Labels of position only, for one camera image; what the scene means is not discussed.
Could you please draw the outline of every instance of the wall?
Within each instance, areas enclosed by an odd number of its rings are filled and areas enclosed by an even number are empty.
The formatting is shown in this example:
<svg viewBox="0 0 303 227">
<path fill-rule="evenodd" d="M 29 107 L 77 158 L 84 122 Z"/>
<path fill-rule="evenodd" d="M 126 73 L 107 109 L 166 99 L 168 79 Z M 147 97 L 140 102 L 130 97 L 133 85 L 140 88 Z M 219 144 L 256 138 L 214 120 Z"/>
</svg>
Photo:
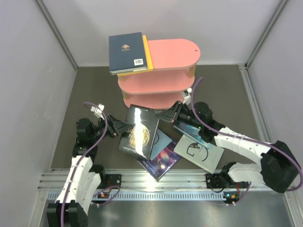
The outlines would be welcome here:
<svg viewBox="0 0 303 227">
<path fill-rule="evenodd" d="M 33 0 L 0 0 L 0 220 L 23 227 L 50 167 L 75 70 Z"/>
<path fill-rule="evenodd" d="M 303 1 L 291 0 L 250 67 L 274 140 L 303 166 Z M 303 190 L 299 191 L 303 201 Z"/>
<path fill-rule="evenodd" d="M 185 38 L 199 64 L 245 63 L 280 0 L 44 0 L 79 66 L 108 65 L 108 36 Z"/>
</svg>

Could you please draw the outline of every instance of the gold emblem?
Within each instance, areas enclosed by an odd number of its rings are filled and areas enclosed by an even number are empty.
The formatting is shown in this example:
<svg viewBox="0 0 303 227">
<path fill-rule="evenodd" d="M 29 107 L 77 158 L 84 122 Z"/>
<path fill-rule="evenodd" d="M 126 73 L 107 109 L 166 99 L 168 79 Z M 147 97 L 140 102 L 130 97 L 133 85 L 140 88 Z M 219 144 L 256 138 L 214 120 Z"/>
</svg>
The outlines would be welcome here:
<svg viewBox="0 0 303 227">
<path fill-rule="evenodd" d="M 148 130 L 144 124 L 136 125 L 130 129 L 128 133 L 129 146 L 131 148 L 137 148 L 137 146 L 140 144 L 137 141 L 138 139 L 142 140 L 142 148 L 144 148 L 150 141 L 150 130 Z"/>
<path fill-rule="evenodd" d="M 124 44 L 122 46 L 122 51 L 129 51 L 129 45 Z"/>
</svg>

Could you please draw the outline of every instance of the gray tabletop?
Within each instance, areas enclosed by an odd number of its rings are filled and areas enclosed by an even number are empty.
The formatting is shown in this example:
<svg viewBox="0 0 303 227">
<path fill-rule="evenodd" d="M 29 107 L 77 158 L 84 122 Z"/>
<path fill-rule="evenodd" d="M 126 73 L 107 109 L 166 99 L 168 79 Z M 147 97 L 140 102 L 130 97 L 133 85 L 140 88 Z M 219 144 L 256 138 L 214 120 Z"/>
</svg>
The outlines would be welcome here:
<svg viewBox="0 0 303 227">
<path fill-rule="evenodd" d="M 237 65 L 197 66 L 196 79 L 204 81 L 195 93 L 195 101 L 208 103 L 214 118 L 236 132 L 252 138 L 258 138 L 256 125 L 248 101 L 244 83 Z M 86 108 L 83 102 L 90 101 L 105 105 L 105 112 L 111 113 L 120 120 L 125 120 L 128 108 L 123 102 L 117 76 L 109 74 L 108 67 L 79 68 L 66 110 L 59 136 L 52 168 L 68 168 L 71 164 L 71 153 L 76 140 L 78 119 L 87 117 L 94 123 L 97 118 Z M 181 134 L 165 122 L 159 128 L 176 140 Z M 142 168 L 136 158 L 118 151 L 120 138 L 104 138 L 99 144 L 96 164 L 111 169 Z M 225 150 L 217 168 L 222 168 L 230 161 L 250 163 L 250 160 Z M 174 169 L 197 169 L 196 165 L 182 158 Z"/>
</svg>

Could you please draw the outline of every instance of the barcode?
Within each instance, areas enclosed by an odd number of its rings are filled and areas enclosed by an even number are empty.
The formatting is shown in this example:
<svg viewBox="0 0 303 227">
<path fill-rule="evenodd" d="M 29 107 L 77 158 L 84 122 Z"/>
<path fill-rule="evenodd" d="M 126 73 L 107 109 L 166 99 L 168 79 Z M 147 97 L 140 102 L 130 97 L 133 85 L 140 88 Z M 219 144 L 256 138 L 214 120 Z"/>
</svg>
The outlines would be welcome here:
<svg viewBox="0 0 303 227">
<path fill-rule="evenodd" d="M 143 59 L 135 59 L 134 60 L 134 65 L 143 65 Z"/>
</svg>

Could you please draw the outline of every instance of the pink shelf board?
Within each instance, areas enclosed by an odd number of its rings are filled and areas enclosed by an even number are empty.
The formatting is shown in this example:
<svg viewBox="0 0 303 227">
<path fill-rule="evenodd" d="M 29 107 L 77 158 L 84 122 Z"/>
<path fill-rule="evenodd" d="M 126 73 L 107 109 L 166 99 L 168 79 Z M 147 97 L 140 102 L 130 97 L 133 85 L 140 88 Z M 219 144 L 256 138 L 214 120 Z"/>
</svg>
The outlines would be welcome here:
<svg viewBox="0 0 303 227">
<path fill-rule="evenodd" d="M 118 80 L 118 84 L 125 93 L 145 95 L 180 92 L 191 87 L 194 80 L 195 77 L 188 76 L 188 69 L 163 70 L 124 76 L 124 81 Z"/>
<path fill-rule="evenodd" d="M 187 39 L 149 40 L 154 70 L 188 69 L 198 62 L 200 49 Z"/>
<path fill-rule="evenodd" d="M 129 108 L 131 104 L 144 106 L 151 109 L 166 110 L 176 101 L 184 101 L 182 92 L 153 94 L 153 95 L 130 95 L 128 99 L 123 99 L 125 105 Z"/>
</svg>

